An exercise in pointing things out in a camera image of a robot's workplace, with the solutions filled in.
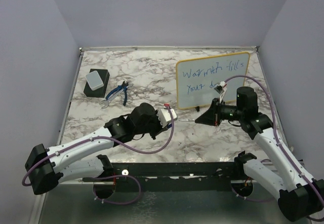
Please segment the white whiteboard marker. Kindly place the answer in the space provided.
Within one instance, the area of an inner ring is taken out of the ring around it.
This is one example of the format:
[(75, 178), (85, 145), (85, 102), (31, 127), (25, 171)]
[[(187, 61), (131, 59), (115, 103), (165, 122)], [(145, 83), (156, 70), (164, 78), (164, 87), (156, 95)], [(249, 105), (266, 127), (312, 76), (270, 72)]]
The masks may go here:
[(194, 122), (195, 119), (179, 119), (180, 122)]

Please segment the yellow framed whiteboard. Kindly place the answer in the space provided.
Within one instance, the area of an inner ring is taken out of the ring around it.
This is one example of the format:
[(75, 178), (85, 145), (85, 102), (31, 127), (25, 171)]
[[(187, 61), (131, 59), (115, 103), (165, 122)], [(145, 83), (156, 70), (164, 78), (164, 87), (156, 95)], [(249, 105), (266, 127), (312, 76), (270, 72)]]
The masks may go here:
[(246, 75), (250, 53), (239, 52), (181, 60), (176, 64), (177, 107), (209, 106), (219, 97), (216, 85), (232, 76)]

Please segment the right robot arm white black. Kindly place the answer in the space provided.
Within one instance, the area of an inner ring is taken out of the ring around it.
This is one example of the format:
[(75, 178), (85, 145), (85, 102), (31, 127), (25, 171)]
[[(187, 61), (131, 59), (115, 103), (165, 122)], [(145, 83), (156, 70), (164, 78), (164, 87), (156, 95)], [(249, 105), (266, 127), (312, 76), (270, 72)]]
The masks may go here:
[(195, 120), (209, 126), (219, 126), (222, 121), (238, 121), (277, 170), (274, 173), (254, 155), (241, 153), (234, 159), (232, 167), (236, 178), (247, 176), (256, 180), (274, 197), (289, 221), (309, 218), (323, 210), (323, 180), (315, 179), (279, 139), (274, 122), (259, 112), (257, 93), (253, 88), (239, 87), (235, 106), (214, 98), (209, 109)]

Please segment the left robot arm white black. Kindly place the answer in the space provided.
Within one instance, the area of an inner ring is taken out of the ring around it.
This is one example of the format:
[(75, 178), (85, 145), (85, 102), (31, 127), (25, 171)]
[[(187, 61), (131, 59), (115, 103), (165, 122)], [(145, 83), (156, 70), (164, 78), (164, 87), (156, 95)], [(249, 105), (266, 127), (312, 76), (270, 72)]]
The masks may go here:
[(45, 147), (34, 146), (25, 163), (26, 173), (22, 178), (23, 186), (32, 187), (35, 195), (54, 189), (58, 184), (77, 178), (98, 178), (105, 181), (111, 177), (109, 160), (97, 156), (94, 160), (83, 158), (102, 150), (123, 146), (131, 151), (146, 154), (127, 145), (136, 135), (149, 134), (152, 139), (162, 132), (175, 131), (177, 114), (165, 104), (162, 109), (154, 109), (148, 103), (135, 107), (131, 113), (111, 119), (94, 132), (72, 142)]

